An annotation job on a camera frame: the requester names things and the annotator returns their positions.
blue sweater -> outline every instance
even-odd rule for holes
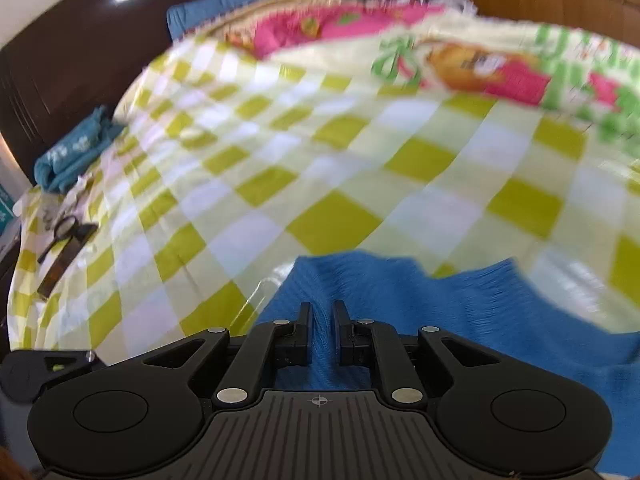
[[[540,298],[510,260],[436,280],[407,258],[360,252],[301,257],[258,319],[295,319],[302,301],[314,306],[312,364],[280,370],[277,387],[370,388],[366,368],[335,364],[334,300],[344,300],[351,319],[369,317],[405,334],[440,326],[581,382],[613,415],[598,470],[640,474],[640,333],[609,334],[569,316]]]

headboard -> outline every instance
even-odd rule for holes
[[[41,154],[170,46],[166,10],[186,1],[62,0],[0,50],[0,132],[32,181]]]

checkered bed sheet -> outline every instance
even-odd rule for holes
[[[12,348],[113,363],[209,326],[244,333],[275,267],[354,248],[436,276],[515,257],[551,299],[563,284],[549,269],[573,273],[596,322],[640,326],[640,181],[589,131],[482,96],[257,62],[204,35],[134,92],[75,211],[98,232],[46,302],[36,289],[62,247],[36,256],[62,199],[23,199]]]

blue pillow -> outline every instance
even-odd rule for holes
[[[178,40],[188,30],[255,0],[193,0],[170,7],[166,24],[172,40]]]

bed sheet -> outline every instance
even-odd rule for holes
[[[274,269],[354,248],[436,276],[515,257],[561,306],[640,328],[640,181],[594,128],[258,61],[207,34],[132,92],[128,127],[70,205],[99,229],[48,301],[36,289],[61,248],[36,257],[69,205],[39,189],[22,201],[12,348],[94,348],[110,364],[209,326],[241,334]]]

